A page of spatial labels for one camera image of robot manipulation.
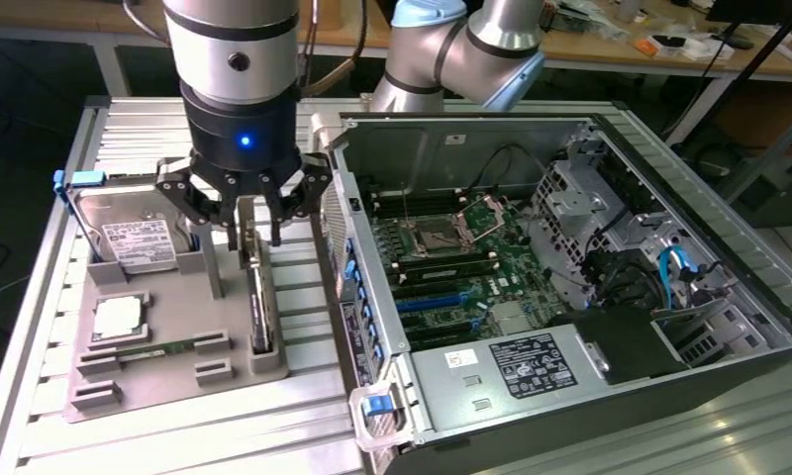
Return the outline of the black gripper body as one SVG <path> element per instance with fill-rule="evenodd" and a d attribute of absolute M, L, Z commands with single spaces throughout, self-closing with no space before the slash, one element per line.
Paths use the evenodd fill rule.
<path fill-rule="evenodd" d="M 301 167 L 296 145 L 299 86 L 253 104 L 204 98 L 180 83 L 189 122 L 193 174 L 230 199 L 261 193 L 262 174 L 281 186 Z"/>

